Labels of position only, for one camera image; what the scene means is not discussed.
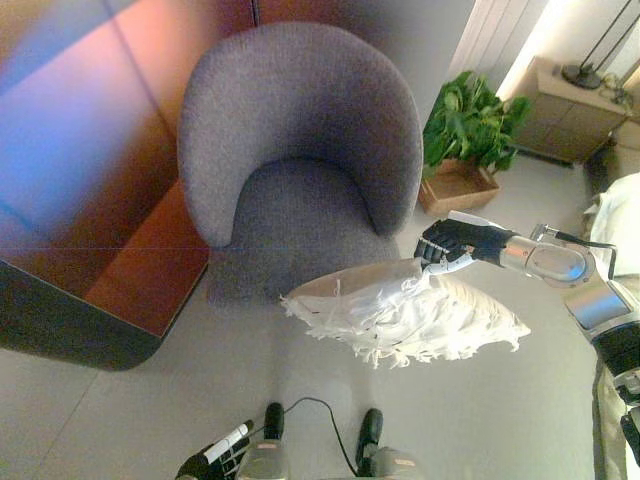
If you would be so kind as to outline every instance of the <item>wooden planter box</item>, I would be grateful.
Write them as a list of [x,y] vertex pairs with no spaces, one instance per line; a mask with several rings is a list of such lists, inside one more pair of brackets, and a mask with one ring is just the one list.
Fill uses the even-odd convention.
[[486,169],[446,159],[433,177],[422,181],[418,199],[429,215],[442,216],[450,210],[486,205],[499,191]]

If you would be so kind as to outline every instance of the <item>potted plant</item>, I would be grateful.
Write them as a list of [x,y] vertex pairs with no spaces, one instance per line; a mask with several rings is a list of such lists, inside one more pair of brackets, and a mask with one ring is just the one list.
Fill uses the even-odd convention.
[[503,102],[472,72],[442,86],[422,134],[419,198],[427,213],[478,207],[496,196],[493,175],[511,166],[512,134],[530,108],[526,97]]

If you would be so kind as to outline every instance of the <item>green plant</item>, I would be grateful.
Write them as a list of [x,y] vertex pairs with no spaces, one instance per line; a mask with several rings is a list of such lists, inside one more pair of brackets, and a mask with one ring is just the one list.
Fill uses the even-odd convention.
[[461,73],[440,89],[422,133],[425,172],[434,171],[447,157],[493,166],[492,173],[507,170],[517,153],[511,135],[530,109],[528,98],[505,103],[484,76]]

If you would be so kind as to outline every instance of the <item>gray armchair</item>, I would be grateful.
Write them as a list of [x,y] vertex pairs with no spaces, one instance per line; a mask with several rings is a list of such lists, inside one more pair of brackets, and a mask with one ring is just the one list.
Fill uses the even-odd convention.
[[216,304],[397,258],[418,115],[396,68],[352,34],[282,23],[221,42],[191,76],[178,147]]

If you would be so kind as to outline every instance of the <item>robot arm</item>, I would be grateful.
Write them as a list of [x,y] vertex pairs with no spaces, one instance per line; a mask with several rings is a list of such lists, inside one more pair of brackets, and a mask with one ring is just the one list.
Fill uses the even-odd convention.
[[[545,237],[550,241],[541,241]],[[612,249],[608,274],[590,246]],[[538,225],[526,238],[483,218],[451,212],[425,230],[414,256],[432,275],[481,260],[561,289],[567,309],[613,373],[620,398],[635,407],[621,425],[640,465],[640,306],[613,280],[614,246],[585,242],[547,225]]]

